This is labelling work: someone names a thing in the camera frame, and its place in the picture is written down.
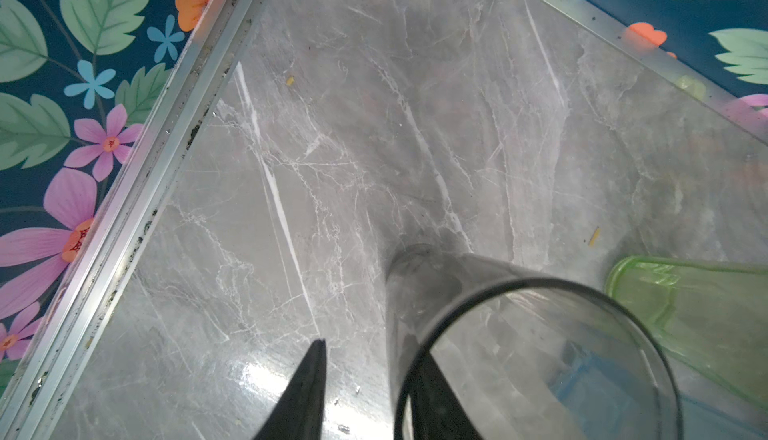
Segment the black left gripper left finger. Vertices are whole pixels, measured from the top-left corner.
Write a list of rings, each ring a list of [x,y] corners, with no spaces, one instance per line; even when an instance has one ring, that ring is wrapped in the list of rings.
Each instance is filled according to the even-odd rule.
[[[327,348],[314,340],[255,440],[319,440],[324,421]]]

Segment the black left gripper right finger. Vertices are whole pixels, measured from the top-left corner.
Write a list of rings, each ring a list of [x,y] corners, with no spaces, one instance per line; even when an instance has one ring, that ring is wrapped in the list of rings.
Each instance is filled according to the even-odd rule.
[[[410,400],[414,439],[482,439],[430,354],[421,361]]]

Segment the dark grey plastic cup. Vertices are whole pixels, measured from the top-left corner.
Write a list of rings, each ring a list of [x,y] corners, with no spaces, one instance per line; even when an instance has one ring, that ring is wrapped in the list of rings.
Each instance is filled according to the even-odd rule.
[[[387,271],[393,435],[414,439],[410,393],[430,354],[482,439],[588,439],[550,387],[585,350],[654,351],[625,307],[588,286],[417,244]]]

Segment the light green tall cup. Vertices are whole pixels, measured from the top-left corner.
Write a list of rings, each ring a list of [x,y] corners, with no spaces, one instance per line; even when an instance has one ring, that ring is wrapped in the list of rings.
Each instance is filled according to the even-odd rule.
[[[767,407],[767,268],[630,256],[606,294],[671,357],[731,393]]]

